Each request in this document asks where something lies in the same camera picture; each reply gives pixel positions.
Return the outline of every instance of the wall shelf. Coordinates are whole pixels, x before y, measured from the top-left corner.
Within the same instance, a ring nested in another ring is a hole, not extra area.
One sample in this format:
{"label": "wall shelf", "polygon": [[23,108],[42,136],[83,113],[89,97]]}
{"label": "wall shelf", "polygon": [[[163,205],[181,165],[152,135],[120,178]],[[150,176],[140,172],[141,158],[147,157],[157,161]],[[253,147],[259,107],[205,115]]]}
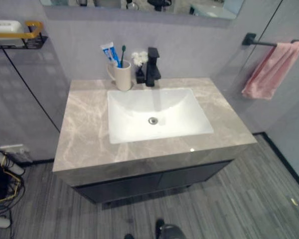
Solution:
{"label": "wall shelf", "polygon": [[43,23],[40,21],[26,21],[29,32],[27,33],[2,33],[0,38],[19,38],[23,41],[23,46],[0,45],[0,49],[40,49],[47,40],[47,36],[42,36]]}

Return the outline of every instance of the gray striped floor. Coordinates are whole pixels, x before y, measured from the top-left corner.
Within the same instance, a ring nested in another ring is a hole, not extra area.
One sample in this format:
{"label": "gray striped floor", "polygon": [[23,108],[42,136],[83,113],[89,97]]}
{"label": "gray striped floor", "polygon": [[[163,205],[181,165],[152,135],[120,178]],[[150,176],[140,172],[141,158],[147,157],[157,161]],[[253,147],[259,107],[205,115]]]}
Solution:
{"label": "gray striped floor", "polygon": [[[299,186],[261,136],[205,183],[93,205],[52,175],[27,168],[12,211],[15,239],[153,239],[159,217],[189,239],[299,239]],[[0,239],[9,230],[0,229]]]}

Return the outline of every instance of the toothbrush cup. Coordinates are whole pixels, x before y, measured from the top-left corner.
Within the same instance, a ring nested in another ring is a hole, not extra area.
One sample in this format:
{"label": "toothbrush cup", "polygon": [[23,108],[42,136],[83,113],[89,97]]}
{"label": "toothbrush cup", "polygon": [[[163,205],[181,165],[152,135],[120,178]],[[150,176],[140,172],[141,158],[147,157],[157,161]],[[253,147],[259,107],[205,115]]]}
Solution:
{"label": "toothbrush cup", "polygon": [[120,91],[128,91],[132,87],[131,63],[129,61],[123,60],[122,68],[108,64],[106,70]]}

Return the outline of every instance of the sink basin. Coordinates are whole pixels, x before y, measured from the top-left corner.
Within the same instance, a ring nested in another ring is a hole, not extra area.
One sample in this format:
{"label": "sink basin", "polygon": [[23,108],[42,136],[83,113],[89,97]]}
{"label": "sink basin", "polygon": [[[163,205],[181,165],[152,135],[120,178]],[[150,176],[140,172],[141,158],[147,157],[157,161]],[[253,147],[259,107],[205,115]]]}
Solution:
{"label": "sink basin", "polygon": [[108,114],[112,144],[214,132],[186,88],[108,91]]}

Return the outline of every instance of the faucet handle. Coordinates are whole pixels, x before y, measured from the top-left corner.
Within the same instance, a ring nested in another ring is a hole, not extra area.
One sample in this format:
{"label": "faucet handle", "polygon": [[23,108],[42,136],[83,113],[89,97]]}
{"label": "faucet handle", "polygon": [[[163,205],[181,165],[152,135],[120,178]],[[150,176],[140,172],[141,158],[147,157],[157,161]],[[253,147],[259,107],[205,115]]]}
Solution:
{"label": "faucet handle", "polygon": [[159,53],[158,53],[157,48],[149,47],[148,48],[148,57],[149,58],[159,58]]}

